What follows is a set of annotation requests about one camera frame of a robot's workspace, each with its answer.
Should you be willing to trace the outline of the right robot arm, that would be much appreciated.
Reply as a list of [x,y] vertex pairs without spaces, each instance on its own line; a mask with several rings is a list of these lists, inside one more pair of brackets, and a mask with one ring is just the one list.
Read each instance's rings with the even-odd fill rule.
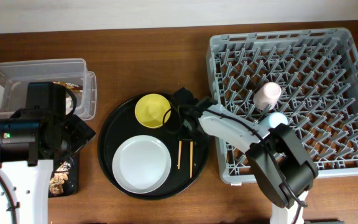
[[260,190],[272,203],[271,223],[304,223],[305,199],[318,168],[291,127],[251,123],[214,99],[198,100],[186,88],[168,100],[180,120],[177,134],[214,136],[246,155]]

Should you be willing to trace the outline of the food scraps and rice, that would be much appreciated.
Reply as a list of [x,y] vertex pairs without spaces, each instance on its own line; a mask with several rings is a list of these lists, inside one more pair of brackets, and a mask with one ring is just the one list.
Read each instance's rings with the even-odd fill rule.
[[68,182],[69,170],[71,164],[64,162],[60,167],[53,173],[49,182],[49,193],[56,197],[61,196],[64,193],[63,185]]

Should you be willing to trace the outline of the blue cup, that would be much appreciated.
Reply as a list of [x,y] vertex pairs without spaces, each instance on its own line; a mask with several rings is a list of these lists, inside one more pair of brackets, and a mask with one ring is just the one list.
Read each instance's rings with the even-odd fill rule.
[[288,118],[283,113],[274,112],[266,116],[259,124],[268,128],[276,128],[279,124],[288,125]]

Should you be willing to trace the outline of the grey plate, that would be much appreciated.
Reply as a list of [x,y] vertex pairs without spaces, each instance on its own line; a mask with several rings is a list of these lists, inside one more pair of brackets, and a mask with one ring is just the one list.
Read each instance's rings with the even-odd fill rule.
[[148,135],[125,140],[112,159],[116,182],[133,194],[147,194],[158,189],[167,180],[171,166],[167,146]]

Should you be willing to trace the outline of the gold snack wrapper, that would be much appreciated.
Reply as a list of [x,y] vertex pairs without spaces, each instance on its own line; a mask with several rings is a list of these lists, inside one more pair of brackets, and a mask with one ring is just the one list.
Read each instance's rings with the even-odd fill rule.
[[83,92],[83,87],[81,85],[77,85],[70,82],[53,82],[53,83],[56,85],[63,86],[65,89],[70,90],[74,94]]

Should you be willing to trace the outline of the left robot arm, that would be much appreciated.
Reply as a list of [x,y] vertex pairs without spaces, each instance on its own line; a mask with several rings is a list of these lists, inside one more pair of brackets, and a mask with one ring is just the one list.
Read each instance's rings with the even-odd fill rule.
[[96,135],[53,82],[32,82],[25,107],[0,119],[0,223],[47,223],[49,182],[58,162],[77,154]]

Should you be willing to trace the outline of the pink cup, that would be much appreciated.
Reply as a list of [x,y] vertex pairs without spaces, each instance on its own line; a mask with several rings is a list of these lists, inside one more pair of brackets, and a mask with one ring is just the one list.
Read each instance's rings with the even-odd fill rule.
[[268,82],[262,86],[254,95],[253,102],[256,108],[272,110],[282,94],[282,88],[275,82]]

